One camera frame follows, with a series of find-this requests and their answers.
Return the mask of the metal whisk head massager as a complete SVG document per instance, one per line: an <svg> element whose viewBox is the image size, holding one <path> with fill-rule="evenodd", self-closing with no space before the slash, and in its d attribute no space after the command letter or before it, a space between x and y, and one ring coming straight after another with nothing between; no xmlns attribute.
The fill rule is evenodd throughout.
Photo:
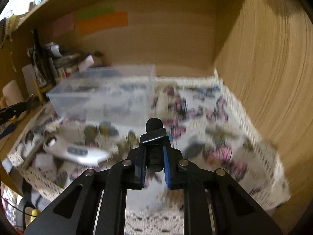
<svg viewBox="0 0 313 235"><path fill-rule="evenodd" d="M30 165L32 165L33 160L36 158L36 155L39 153L44 153L46 154L46 151L44 149L44 143L45 143L46 138L40 139L33 149L30 151L28 156L24 159L23 163L21 164L21 169L26 170Z"/></svg>

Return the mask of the white handheld massager device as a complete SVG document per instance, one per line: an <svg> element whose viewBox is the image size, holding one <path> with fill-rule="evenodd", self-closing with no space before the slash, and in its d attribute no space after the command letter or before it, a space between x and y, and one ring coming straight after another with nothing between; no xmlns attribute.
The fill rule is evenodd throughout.
<svg viewBox="0 0 313 235"><path fill-rule="evenodd" d="M68 143L58 135L47 136L43 141L43 149L56 158L80 165L98 166L99 163L107 161L111 157L110 152L97 147Z"/></svg>

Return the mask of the white power adapter plug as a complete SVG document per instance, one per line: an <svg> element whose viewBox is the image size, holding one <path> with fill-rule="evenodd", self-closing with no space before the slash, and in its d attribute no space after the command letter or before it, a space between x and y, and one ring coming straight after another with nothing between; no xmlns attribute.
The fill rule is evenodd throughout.
<svg viewBox="0 0 313 235"><path fill-rule="evenodd" d="M50 181L55 181L57 178L57 167L54 157L51 154L36 154L32 162L32 168Z"/></svg>

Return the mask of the yellow tube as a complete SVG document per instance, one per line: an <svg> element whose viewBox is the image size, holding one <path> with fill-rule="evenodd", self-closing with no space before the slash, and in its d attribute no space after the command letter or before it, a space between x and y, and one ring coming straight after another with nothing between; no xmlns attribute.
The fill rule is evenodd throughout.
<svg viewBox="0 0 313 235"><path fill-rule="evenodd" d="M33 83L34 83L34 87L36 89L36 93L37 93L37 96L39 98L39 101L40 101L41 105L44 105L46 103L46 101L45 101L45 98L41 92L39 85L38 85L37 80L34 80Z"/></svg>

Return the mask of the white handwritten note paper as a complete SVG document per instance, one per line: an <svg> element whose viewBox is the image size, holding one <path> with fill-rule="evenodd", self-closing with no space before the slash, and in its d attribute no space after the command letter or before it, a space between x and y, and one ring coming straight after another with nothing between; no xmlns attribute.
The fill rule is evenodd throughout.
<svg viewBox="0 0 313 235"><path fill-rule="evenodd" d="M22 68L22 72L28 92L35 92L36 88L34 85L34 81L36 80L36 75L33 66L31 64L24 66Z"/></svg>

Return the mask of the stack of books papers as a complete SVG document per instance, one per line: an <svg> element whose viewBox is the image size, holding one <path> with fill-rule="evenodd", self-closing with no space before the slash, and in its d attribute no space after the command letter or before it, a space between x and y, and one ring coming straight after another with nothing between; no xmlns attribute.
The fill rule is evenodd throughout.
<svg viewBox="0 0 313 235"><path fill-rule="evenodd" d="M94 65L90 68L103 66L103 54L101 52L91 54L72 52L54 42L48 43L44 48L47 50L48 61L56 82L66 79L74 72L79 71L78 64L89 55L92 55L94 60Z"/></svg>

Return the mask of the dark wine bottle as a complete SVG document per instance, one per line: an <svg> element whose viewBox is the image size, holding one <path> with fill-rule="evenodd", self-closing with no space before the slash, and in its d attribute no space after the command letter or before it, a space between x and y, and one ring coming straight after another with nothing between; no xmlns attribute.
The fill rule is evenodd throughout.
<svg viewBox="0 0 313 235"><path fill-rule="evenodd" d="M32 34L32 41L33 41L33 61L38 67L38 70L42 74L43 78L47 82L47 85L49 85L51 84L49 64L47 61L45 51L40 45L37 29L33 29L31 31L31 34Z"/></svg>

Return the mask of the butterfly print lace cloth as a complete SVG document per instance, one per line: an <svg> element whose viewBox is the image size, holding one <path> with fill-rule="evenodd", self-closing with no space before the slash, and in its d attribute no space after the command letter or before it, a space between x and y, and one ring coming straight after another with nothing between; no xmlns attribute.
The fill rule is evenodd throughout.
<svg viewBox="0 0 313 235"><path fill-rule="evenodd" d="M244 190L221 83L75 74L8 158L50 204L25 234L281 234Z"/></svg>

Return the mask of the small white card box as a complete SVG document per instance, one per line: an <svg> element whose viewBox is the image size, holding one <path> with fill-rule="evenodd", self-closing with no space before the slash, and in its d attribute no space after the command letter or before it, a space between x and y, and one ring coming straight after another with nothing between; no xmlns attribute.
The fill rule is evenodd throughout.
<svg viewBox="0 0 313 235"><path fill-rule="evenodd" d="M78 64L78 70L79 72L83 72L87 70L88 68L92 67L93 65L94 65L93 56L89 55Z"/></svg>

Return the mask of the pink sticky note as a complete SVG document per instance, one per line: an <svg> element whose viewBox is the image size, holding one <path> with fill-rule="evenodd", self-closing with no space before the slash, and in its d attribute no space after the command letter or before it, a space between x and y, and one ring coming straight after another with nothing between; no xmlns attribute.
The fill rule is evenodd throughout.
<svg viewBox="0 0 313 235"><path fill-rule="evenodd" d="M72 13L62 16L52 24L53 37L61 36L67 32L73 31L74 29L75 26Z"/></svg>

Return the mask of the clear plastic storage box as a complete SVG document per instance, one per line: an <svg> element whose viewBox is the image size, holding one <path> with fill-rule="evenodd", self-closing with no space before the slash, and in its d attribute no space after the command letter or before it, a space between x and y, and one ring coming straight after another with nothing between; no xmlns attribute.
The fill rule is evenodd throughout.
<svg viewBox="0 0 313 235"><path fill-rule="evenodd" d="M155 77L155 65L97 67L63 79L47 96L60 117L77 115L90 123L143 127Z"/></svg>

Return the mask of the green sticky note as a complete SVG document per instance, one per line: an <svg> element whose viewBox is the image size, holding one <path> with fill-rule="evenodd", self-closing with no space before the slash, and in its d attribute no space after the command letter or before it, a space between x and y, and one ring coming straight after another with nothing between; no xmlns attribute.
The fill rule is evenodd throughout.
<svg viewBox="0 0 313 235"><path fill-rule="evenodd" d="M115 8L113 6L104 6L98 5L94 7L87 7L85 9L81 9L77 12L77 17L80 20L92 19L102 14L108 14L115 12Z"/></svg>

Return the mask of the orange sticky note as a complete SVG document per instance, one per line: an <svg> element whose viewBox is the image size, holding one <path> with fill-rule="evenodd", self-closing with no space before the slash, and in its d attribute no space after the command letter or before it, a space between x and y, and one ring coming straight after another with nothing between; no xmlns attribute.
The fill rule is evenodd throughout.
<svg viewBox="0 0 313 235"><path fill-rule="evenodd" d="M76 23L75 28L81 36L86 36L101 30L126 26L128 26L128 12L118 11L82 20Z"/></svg>

